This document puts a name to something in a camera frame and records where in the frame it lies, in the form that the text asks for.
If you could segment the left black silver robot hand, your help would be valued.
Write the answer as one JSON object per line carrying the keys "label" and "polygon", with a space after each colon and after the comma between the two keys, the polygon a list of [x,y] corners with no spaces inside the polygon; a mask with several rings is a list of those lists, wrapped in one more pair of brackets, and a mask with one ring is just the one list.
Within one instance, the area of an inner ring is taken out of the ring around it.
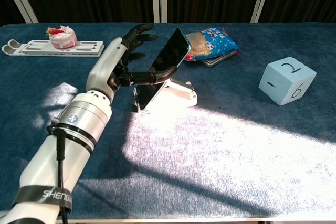
{"label": "left black silver robot hand", "polygon": [[130,72],[128,63],[144,57],[133,50],[145,41],[155,41],[158,36],[147,34],[154,24],[144,23],[132,27],[126,35],[114,39],[104,50],[99,60],[91,69],[86,82],[86,91],[98,91],[112,103],[120,87],[131,85],[154,85],[163,83],[177,71],[172,65],[162,71]]}

